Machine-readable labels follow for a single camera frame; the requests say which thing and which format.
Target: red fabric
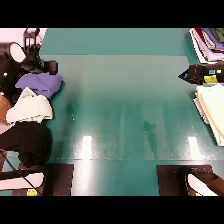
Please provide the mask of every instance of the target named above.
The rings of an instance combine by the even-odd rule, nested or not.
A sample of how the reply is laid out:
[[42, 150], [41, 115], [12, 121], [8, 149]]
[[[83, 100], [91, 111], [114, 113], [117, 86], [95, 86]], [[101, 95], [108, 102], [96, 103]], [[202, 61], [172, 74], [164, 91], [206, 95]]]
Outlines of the red fabric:
[[[202, 29], [201, 28], [194, 28], [195, 31], [197, 32], [197, 34], [199, 35], [199, 37], [201, 38], [201, 40], [206, 44], [205, 42], [205, 38], [203, 36], [203, 33], [202, 33]], [[215, 49], [210, 49], [213, 53], [221, 53], [221, 54], [224, 54], [224, 51], [222, 50], [215, 50]]]

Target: yellow sticker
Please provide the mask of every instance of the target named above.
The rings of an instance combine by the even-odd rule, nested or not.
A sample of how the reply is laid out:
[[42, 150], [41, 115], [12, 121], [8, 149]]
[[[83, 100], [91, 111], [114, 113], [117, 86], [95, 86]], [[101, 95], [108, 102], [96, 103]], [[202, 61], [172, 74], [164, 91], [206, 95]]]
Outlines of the yellow sticker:
[[217, 83], [216, 75], [204, 76], [206, 83]]
[[37, 196], [37, 191], [35, 189], [28, 189], [27, 196]]

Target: purple cloth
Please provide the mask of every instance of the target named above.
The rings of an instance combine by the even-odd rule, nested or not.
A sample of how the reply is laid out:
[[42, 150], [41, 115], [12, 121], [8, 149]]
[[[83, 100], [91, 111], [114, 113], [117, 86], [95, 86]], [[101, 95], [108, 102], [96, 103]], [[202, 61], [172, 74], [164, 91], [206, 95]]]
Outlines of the purple cloth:
[[26, 87], [32, 89], [39, 95], [51, 98], [61, 87], [61, 76], [59, 74], [49, 75], [49, 73], [23, 75], [16, 83], [16, 88], [25, 89]]
[[211, 41], [215, 44], [215, 49], [224, 49], [224, 45], [220, 42], [218, 42], [215, 38], [215, 36], [213, 35], [212, 31], [209, 28], [201, 28], [205, 33], [207, 33], [207, 35], [209, 36], [209, 38], [211, 39]]

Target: table surface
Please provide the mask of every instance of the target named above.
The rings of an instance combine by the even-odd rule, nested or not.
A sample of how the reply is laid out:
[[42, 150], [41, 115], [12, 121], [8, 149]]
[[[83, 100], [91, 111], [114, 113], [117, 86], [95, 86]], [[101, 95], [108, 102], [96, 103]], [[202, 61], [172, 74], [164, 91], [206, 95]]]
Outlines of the table surface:
[[47, 125], [50, 162], [74, 163], [72, 195], [159, 195], [158, 164], [211, 164], [224, 177], [195, 85], [177, 78], [198, 63], [186, 29], [49, 28], [41, 54], [64, 79]]

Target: wire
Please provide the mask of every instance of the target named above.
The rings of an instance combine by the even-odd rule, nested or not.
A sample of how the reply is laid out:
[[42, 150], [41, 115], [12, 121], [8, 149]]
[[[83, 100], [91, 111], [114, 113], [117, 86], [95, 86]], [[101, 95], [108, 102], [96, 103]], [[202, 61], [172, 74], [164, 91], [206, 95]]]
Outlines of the wire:
[[29, 180], [27, 180], [25, 177], [23, 177], [22, 175], [20, 175], [20, 173], [18, 172], [18, 170], [11, 164], [11, 162], [8, 160], [7, 156], [5, 156], [3, 154], [3, 151], [0, 151], [0, 153], [2, 154], [2, 156], [6, 159], [7, 163], [9, 164], [9, 166], [16, 172], [16, 174], [19, 176], [19, 177], [22, 177], [33, 189], [35, 189], [41, 196], [42, 196], [42, 193], [40, 193], [39, 190], [37, 190], [36, 187], [33, 186], [33, 184], [30, 183]]

